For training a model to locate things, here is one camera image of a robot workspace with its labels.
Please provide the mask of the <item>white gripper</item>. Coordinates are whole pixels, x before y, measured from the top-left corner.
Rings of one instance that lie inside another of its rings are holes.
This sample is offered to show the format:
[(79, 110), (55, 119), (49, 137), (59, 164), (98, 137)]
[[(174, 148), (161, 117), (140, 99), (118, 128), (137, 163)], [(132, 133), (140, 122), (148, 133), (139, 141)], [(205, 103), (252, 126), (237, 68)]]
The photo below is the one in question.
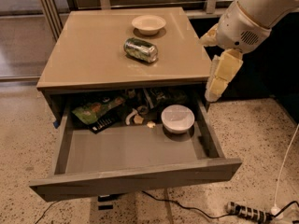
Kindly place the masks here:
[(219, 46), (225, 51), (212, 59), (205, 98), (218, 101), (243, 64), (243, 54), (257, 49), (270, 36), (272, 29), (263, 28), (234, 1), (200, 42), (204, 47)]

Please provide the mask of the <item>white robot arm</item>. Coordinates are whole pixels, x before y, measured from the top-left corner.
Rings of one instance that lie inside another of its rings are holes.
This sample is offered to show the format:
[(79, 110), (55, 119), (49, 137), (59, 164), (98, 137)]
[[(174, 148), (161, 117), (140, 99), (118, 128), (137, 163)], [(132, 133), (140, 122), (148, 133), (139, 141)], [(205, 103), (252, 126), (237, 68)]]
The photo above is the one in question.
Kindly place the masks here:
[(299, 0), (235, 0), (200, 42), (205, 47), (222, 48), (214, 56), (205, 97), (209, 102), (221, 98), (243, 64), (243, 56), (257, 49), (272, 28), (299, 7)]

